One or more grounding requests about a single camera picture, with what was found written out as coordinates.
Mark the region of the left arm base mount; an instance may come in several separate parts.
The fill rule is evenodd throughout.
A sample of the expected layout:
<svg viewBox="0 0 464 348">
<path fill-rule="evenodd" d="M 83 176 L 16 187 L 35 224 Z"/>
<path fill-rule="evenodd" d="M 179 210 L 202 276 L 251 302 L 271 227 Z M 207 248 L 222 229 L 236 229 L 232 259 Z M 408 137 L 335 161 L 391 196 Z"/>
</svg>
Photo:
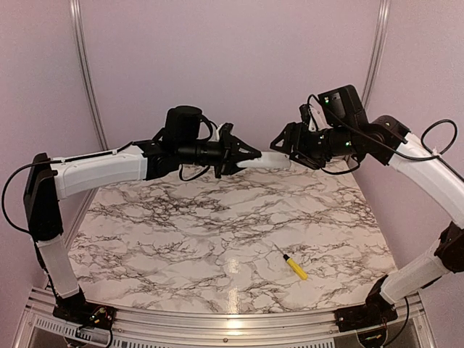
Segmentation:
<svg viewBox="0 0 464 348">
<path fill-rule="evenodd" d="M 83 291 L 78 289 L 77 294 L 70 297 L 62 297 L 54 292 L 56 304 L 53 316 L 68 323 L 75 324 L 71 341 L 81 344 L 91 343 L 90 334 L 87 331 L 103 330 L 107 338 L 98 347 L 111 347 L 114 341 L 113 323 L 116 309 L 107 304 L 98 304 L 86 300 Z"/>
</svg>

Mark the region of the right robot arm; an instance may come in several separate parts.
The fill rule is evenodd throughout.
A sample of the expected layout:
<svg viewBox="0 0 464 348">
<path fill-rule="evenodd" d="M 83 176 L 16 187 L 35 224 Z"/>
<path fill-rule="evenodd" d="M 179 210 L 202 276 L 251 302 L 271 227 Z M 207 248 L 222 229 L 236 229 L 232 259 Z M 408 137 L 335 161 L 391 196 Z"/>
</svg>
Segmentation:
<svg viewBox="0 0 464 348">
<path fill-rule="evenodd" d="M 334 157 L 350 156 L 361 162 L 370 155 L 413 181 L 451 218 L 429 250 L 370 290 L 359 318 L 373 325 L 403 297 L 448 273 L 463 271 L 463 177 L 395 118 L 384 115 L 369 122 L 354 86 L 319 94 L 316 101 L 329 127 L 310 130 L 310 106 L 302 105 L 301 122 L 287 124 L 270 143 L 272 150 L 313 170 L 324 170 Z"/>
</svg>

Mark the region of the white remote control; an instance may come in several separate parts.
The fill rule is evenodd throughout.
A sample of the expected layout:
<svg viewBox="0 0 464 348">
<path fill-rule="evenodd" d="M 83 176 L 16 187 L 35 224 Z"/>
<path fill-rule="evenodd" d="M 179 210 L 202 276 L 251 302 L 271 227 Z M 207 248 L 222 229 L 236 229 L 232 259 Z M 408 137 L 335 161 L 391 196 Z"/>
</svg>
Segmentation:
<svg viewBox="0 0 464 348">
<path fill-rule="evenodd" d="M 291 167 L 291 161 L 286 154 L 279 152 L 262 152 L 261 157 L 237 162 L 236 166 L 239 168 L 289 169 Z"/>
</svg>

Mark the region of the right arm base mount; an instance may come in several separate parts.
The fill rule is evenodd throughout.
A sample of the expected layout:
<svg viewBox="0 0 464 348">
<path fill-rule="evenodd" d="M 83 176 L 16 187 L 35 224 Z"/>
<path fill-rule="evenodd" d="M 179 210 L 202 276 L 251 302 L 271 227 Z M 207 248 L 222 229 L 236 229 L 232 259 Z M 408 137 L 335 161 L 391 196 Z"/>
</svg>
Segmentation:
<svg viewBox="0 0 464 348">
<path fill-rule="evenodd" d="M 398 318 L 396 307 L 389 304 L 381 295 L 381 286 L 387 276 L 377 280 L 369 291 L 365 303 L 334 311 L 339 332 L 357 332 L 357 340 L 362 347 L 387 347 L 392 344 L 406 328 L 410 317 L 410 305 L 405 299 L 407 314 L 401 329 L 388 338 L 388 322 Z"/>
</svg>

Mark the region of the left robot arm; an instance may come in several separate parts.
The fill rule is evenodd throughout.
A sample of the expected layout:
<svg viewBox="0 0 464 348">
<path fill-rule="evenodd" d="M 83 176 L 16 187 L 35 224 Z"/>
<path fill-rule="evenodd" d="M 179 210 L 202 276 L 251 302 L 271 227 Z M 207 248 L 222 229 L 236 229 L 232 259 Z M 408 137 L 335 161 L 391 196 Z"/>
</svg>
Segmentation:
<svg viewBox="0 0 464 348">
<path fill-rule="evenodd" d="M 198 107 L 177 106 L 167 111 L 165 126 L 151 139 L 77 157 L 51 159 L 40 153 L 22 166 L 29 171 L 24 232 L 32 237 L 59 308 L 77 323 L 92 313 L 62 241 L 59 201 L 113 183 L 163 178 L 183 165 L 212 168 L 216 178 L 233 175 L 240 171 L 240 162 L 262 153 L 234 136 L 232 129 L 231 123 L 216 128 Z"/>
</svg>

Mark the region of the yellow handled screwdriver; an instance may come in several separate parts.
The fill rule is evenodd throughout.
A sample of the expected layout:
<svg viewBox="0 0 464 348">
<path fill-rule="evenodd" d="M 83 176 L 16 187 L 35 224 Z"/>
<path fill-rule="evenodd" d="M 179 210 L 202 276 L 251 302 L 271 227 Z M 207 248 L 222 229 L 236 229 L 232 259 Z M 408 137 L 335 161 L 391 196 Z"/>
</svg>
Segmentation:
<svg viewBox="0 0 464 348">
<path fill-rule="evenodd" d="M 306 281 L 308 279 L 308 275 L 306 274 L 306 272 L 287 253 L 281 250 L 276 244 L 275 244 L 275 248 L 282 254 L 282 257 L 286 261 L 287 265 L 293 270 L 293 272 L 296 275 L 298 275 L 298 277 L 301 280 Z"/>
</svg>

